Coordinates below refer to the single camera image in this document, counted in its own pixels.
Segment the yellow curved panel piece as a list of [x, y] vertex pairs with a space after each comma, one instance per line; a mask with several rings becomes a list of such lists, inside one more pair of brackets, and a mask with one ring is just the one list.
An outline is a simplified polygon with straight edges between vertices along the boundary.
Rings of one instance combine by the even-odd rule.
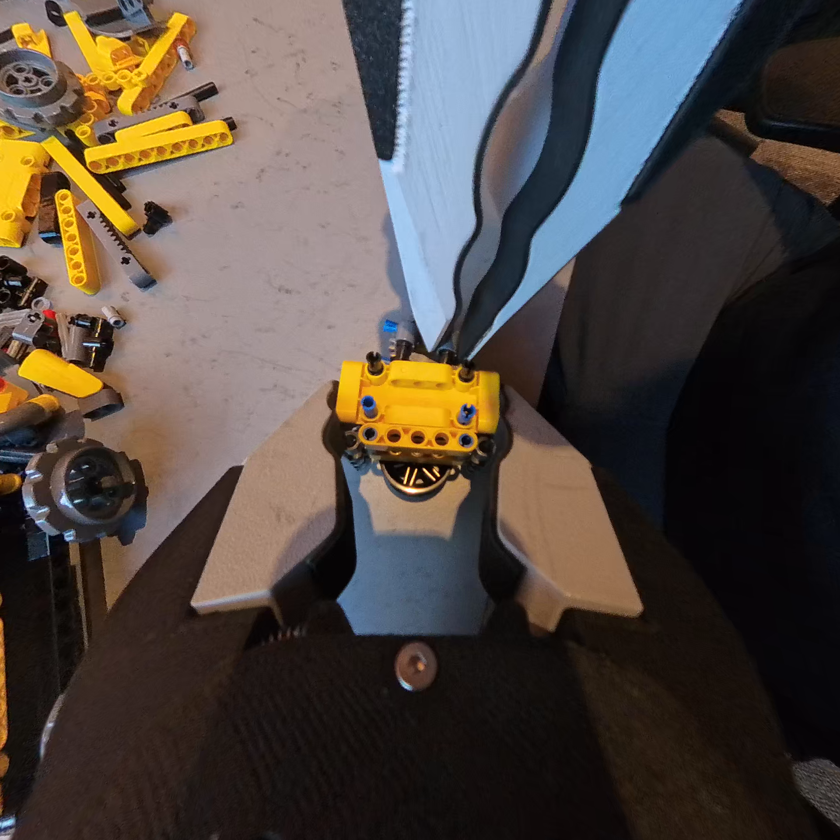
[[82, 417], [96, 421], [124, 408], [122, 395], [96, 374], [47, 350], [32, 350], [17, 367], [18, 375], [77, 401]]

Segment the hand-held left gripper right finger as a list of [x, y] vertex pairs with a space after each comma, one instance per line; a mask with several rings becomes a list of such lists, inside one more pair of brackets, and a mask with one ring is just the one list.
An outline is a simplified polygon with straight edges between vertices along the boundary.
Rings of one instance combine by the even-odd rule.
[[640, 617], [590, 462], [513, 388], [503, 395], [490, 533], [516, 562], [513, 598], [528, 623], [550, 634], [573, 610]]

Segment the pile of loose building pieces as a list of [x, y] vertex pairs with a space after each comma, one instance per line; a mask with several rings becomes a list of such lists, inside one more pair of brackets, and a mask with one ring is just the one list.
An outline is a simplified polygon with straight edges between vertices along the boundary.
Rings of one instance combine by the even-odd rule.
[[[86, 94], [84, 113], [48, 132], [2, 120], [2, 249], [22, 248], [36, 234], [60, 249], [70, 288], [94, 298], [103, 282], [98, 257], [109, 256], [77, 205], [91, 200], [132, 249], [131, 239], [147, 237], [145, 216], [144, 209], [141, 220], [131, 214], [123, 177], [226, 148], [237, 125], [206, 117], [203, 103], [218, 94], [212, 82], [161, 99], [177, 66], [194, 68], [196, 26], [186, 14], [159, 19], [151, 2], [44, 7], [52, 25], [68, 29], [87, 63], [86, 73], [70, 67]], [[54, 57], [46, 31], [29, 23], [2, 30], [2, 50], [14, 48], [37, 50], [68, 66]], [[56, 311], [49, 283], [5, 253], [1, 274], [2, 451], [37, 454], [57, 438], [83, 439], [91, 421], [77, 401], [21, 378], [18, 366], [32, 350], [47, 350], [99, 376], [125, 318], [112, 306], [100, 314]]]

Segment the person's grey pants leg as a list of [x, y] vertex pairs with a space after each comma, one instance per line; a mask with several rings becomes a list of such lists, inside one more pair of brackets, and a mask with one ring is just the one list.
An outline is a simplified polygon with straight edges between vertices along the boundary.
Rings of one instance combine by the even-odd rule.
[[539, 411], [661, 528], [670, 417], [725, 306], [838, 239], [838, 154], [723, 113], [580, 252]]

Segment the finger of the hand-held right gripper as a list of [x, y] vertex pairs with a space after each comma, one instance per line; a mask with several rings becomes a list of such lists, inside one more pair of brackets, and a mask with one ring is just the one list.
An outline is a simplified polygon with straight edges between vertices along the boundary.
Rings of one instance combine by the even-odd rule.
[[570, 16], [565, 1], [402, 3], [394, 149], [381, 174], [427, 350], [459, 346], [546, 140]]
[[617, 215], [742, 2], [575, 2], [537, 158], [458, 330], [469, 357]]

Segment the black office chair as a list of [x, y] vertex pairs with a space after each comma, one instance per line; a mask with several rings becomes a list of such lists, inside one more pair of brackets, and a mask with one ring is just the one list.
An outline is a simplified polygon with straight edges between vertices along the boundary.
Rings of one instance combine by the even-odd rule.
[[777, 50], [759, 76], [749, 125], [767, 139], [837, 151], [839, 37]]

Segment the grey wheel hub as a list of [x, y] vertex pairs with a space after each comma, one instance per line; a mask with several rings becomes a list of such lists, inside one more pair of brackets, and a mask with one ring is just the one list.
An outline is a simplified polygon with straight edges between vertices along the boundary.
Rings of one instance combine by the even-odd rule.
[[25, 130], [58, 130], [84, 113], [85, 91], [65, 63], [33, 49], [1, 52], [1, 117]]

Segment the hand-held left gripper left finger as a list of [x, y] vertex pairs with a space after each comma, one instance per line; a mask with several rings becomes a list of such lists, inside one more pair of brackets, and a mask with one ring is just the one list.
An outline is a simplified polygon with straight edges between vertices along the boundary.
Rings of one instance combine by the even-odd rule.
[[192, 596], [200, 614], [269, 608], [303, 623], [355, 572], [339, 384], [313, 393], [246, 459]]

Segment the grey gear block assembly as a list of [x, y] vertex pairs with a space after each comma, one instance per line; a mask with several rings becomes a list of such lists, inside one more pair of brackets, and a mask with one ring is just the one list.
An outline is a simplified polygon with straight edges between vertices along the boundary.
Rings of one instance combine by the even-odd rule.
[[447, 343], [436, 350], [428, 350], [415, 322], [385, 318], [381, 325], [385, 362], [421, 361], [457, 365], [459, 357]]

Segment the yellow frame block assembly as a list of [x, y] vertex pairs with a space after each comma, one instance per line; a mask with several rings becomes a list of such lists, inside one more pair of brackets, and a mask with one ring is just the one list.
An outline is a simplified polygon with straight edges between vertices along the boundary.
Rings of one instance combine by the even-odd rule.
[[414, 500], [493, 459], [501, 406], [496, 372], [369, 353], [343, 362], [333, 411], [346, 458], [371, 462], [396, 494]]

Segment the light grey desk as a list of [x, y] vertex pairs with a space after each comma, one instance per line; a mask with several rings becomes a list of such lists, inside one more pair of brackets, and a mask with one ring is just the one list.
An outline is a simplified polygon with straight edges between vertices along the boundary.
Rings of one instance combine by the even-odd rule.
[[12, 255], [51, 283], [60, 313], [111, 304], [103, 379], [125, 407], [60, 437], [89, 437], [138, 459], [148, 521], [130, 545], [72, 544], [91, 577], [89, 617], [111, 606], [225, 470], [256, 460], [279, 428], [302, 455], [318, 415], [310, 397], [383, 339], [407, 301], [341, 2], [184, 2], [198, 24], [199, 75], [231, 115], [235, 142], [127, 178], [136, 207], [175, 217], [129, 242], [158, 280], [133, 288], [98, 248], [98, 297], [70, 289], [58, 248]]

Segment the grey toothed rack piece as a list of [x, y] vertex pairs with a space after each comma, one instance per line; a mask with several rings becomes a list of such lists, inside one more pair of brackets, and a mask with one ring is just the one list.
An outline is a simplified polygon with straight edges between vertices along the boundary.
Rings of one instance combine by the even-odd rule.
[[105, 253], [130, 283], [142, 291], [148, 291], [156, 286], [157, 279], [137, 260], [118, 229], [96, 208], [91, 200], [79, 203], [77, 210]]

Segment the person's black top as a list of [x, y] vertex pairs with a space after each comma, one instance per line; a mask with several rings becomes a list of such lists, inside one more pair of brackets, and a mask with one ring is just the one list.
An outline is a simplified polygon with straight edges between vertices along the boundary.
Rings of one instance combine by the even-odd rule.
[[666, 449], [668, 539], [738, 629], [794, 756], [838, 766], [838, 243], [721, 311]]

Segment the yellow black toy vehicle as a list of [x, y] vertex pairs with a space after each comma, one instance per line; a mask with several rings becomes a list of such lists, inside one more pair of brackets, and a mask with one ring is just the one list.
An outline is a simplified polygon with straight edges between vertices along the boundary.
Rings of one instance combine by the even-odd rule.
[[107, 612], [100, 541], [144, 509], [140, 463], [93, 439], [2, 451], [2, 838], [32, 789], [70, 678]]

